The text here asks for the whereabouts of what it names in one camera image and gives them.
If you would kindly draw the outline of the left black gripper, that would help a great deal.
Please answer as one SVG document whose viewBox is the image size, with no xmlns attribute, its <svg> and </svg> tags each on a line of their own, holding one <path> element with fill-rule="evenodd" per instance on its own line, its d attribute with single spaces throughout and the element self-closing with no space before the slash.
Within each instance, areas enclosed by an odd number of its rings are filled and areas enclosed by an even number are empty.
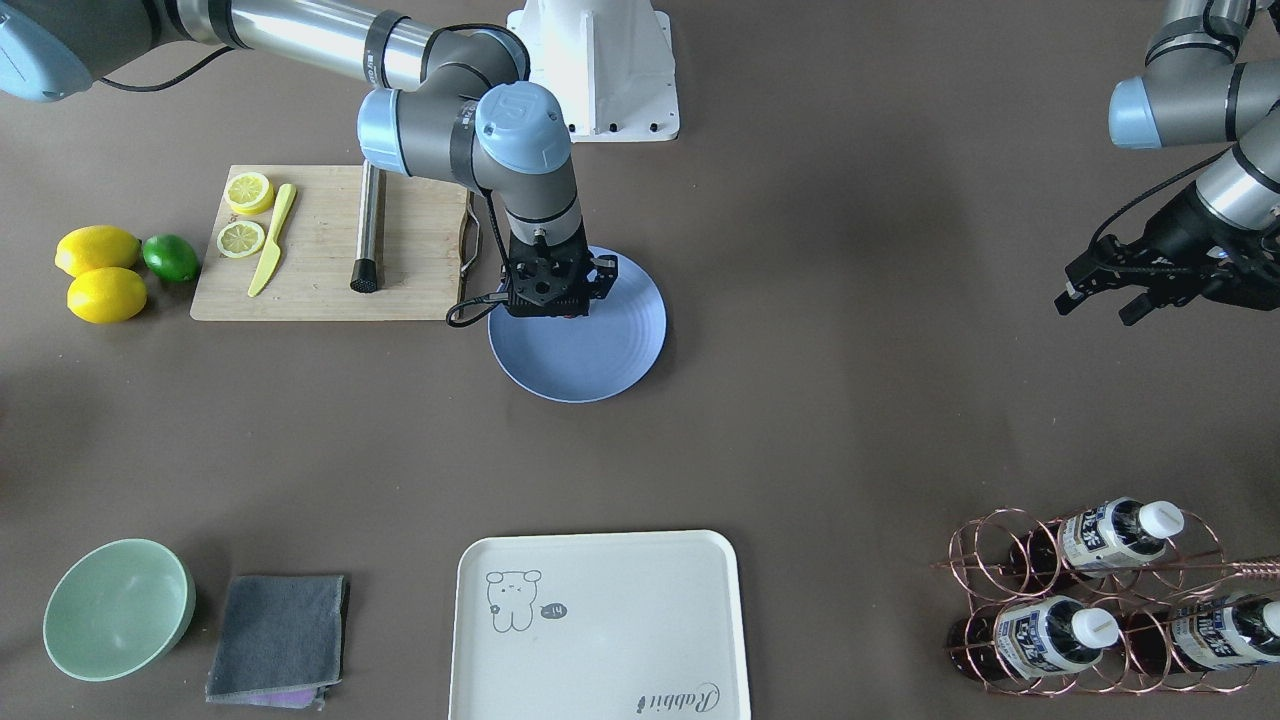
<svg viewBox="0 0 1280 720">
<path fill-rule="evenodd" d="M 1065 273 L 1065 291 L 1053 301 L 1061 316 L 1088 297 L 1132 286 L 1146 292 L 1117 311 L 1124 325 L 1193 299 L 1276 310 L 1277 219 L 1261 231 L 1242 229 L 1212 213 L 1188 184 L 1147 220 L 1137 241 L 1091 245 Z"/>
</svg>

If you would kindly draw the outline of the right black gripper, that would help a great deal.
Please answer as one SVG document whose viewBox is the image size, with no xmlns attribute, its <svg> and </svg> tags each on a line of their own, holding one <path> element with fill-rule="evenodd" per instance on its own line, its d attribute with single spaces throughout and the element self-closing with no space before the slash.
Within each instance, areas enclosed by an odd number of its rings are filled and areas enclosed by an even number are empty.
<svg viewBox="0 0 1280 720">
<path fill-rule="evenodd" d="M 506 311 L 515 318 L 586 316 L 611 292 L 620 258 L 590 250 L 585 229 L 549 245 L 512 238 L 507 261 Z"/>
</svg>

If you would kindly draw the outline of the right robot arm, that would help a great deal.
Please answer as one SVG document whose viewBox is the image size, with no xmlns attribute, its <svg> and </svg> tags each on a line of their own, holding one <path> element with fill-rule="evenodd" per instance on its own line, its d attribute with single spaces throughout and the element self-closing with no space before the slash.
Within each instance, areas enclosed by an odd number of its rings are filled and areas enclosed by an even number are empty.
<svg viewBox="0 0 1280 720">
<path fill-rule="evenodd" d="M 55 102 L 165 44 L 255 50 L 364 79 L 362 155 L 376 168 L 499 197 L 512 316 L 585 316 L 620 274 L 588 243 L 570 131 L 512 31 L 435 28 L 348 1 L 5 1 L 3 91 Z"/>
</svg>

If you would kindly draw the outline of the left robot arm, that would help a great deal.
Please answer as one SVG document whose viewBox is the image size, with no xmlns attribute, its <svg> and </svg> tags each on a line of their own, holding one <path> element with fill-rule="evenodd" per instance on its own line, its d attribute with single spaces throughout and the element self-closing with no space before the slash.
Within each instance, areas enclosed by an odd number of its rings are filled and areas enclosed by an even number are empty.
<svg viewBox="0 0 1280 720">
<path fill-rule="evenodd" d="M 1124 243 L 1101 225 L 1066 265 L 1062 315 L 1110 290 L 1139 293 L 1125 325 L 1194 299 L 1258 311 L 1279 305 L 1279 76 L 1276 61 L 1239 61 L 1253 24 L 1275 1 L 1170 1 L 1146 69 L 1119 82 L 1108 132 L 1121 149 L 1225 143 L 1183 172 L 1187 186 Z"/>
</svg>

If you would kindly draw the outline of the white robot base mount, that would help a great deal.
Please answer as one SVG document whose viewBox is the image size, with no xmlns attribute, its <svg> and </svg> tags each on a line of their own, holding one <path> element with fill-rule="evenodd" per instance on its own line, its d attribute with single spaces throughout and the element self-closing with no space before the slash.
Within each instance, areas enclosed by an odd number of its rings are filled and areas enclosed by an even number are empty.
<svg viewBox="0 0 1280 720">
<path fill-rule="evenodd" d="M 678 137 L 672 23 L 652 3 L 526 1 L 506 24 L 531 53 L 531 81 L 556 95 L 576 143 Z"/>
</svg>

